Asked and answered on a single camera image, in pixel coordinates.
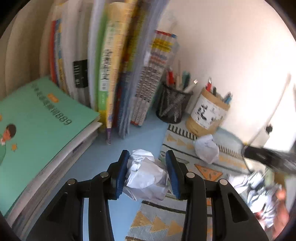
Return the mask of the person's right hand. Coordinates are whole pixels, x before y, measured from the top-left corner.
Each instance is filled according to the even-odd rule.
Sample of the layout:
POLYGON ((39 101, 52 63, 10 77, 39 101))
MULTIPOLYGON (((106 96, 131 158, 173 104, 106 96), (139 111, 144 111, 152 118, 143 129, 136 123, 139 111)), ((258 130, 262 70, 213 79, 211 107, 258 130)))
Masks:
POLYGON ((289 221, 289 213, 285 205, 287 192, 285 189, 278 190, 276 197, 279 201, 276 209, 276 216, 273 220, 273 240, 283 231, 289 221))

